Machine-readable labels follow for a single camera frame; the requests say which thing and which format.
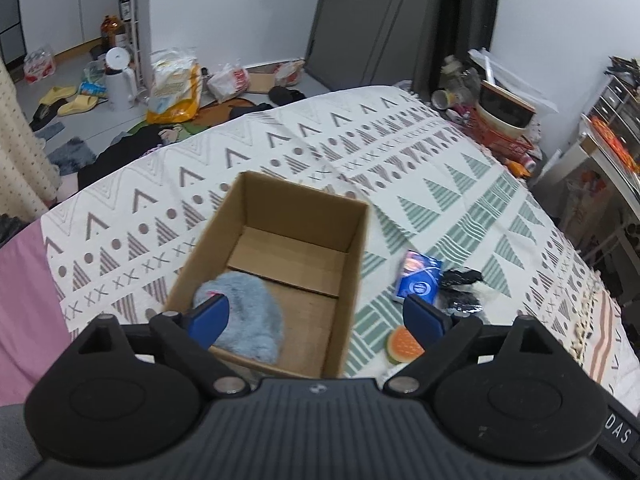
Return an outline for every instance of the polka dot curtain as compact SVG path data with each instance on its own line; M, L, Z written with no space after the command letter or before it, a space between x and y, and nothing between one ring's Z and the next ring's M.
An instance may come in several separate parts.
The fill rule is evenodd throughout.
M0 60L0 214L35 220L48 211L59 185L58 168L27 124Z

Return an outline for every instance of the kettle handle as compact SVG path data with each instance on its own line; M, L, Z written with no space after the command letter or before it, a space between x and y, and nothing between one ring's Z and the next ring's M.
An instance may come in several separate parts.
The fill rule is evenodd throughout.
M136 84L136 73L133 72L128 66L122 71L127 80L129 81L129 102L132 103L138 96L138 85Z

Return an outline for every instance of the pink sheet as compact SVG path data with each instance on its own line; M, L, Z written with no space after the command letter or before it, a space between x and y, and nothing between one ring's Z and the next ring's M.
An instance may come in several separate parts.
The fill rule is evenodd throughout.
M70 341L38 220L0 249L0 406L24 402Z

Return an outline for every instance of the red basket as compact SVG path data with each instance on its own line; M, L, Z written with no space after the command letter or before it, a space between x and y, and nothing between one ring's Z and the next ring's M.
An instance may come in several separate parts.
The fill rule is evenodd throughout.
M512 160L520 160L521 156L534 148L533 144L525 137L511 139L511 137L498 133L478 115L475 109L471 110L466 134L479 144Z

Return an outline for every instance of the blue tissue pack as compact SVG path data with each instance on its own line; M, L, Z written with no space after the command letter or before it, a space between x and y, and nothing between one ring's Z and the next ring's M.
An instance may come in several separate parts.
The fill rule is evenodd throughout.
M415 251L407 251L400 269L396 301L402 303L409 294L416 294L433 304L440 282L442 262Z

